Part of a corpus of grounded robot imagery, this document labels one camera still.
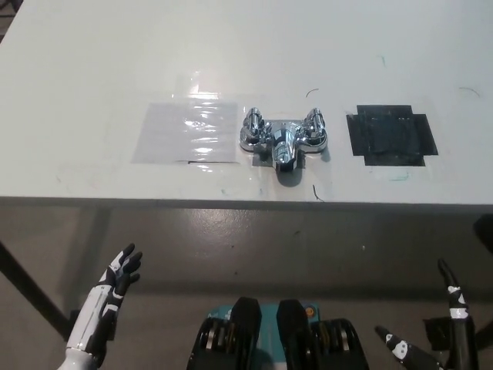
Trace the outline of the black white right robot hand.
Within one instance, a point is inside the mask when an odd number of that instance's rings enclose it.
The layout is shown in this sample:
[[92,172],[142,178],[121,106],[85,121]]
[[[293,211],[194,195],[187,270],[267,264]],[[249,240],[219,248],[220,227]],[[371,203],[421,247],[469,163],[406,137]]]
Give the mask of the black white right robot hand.
[[[478,369],[478,349],[475,339],[475,323],[469,312],[458,279],[445,260],[438,261],[438,270],[443,277],[448,293],[451,333],[451,354],[454,369]],[[398,363],[406,369],[445,369],[435,357],[416,345],[396,336],[378,325],[374,328]]]

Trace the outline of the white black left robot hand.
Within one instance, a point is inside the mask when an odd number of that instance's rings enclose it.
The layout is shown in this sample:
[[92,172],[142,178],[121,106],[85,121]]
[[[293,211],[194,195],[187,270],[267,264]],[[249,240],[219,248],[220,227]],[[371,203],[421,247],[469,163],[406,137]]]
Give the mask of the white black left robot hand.
[[139,278],[143,254],[131,243],[120,251],[90,290],[79,312],[67,347],[98,357],[114,332],[119,309],[129,287]]

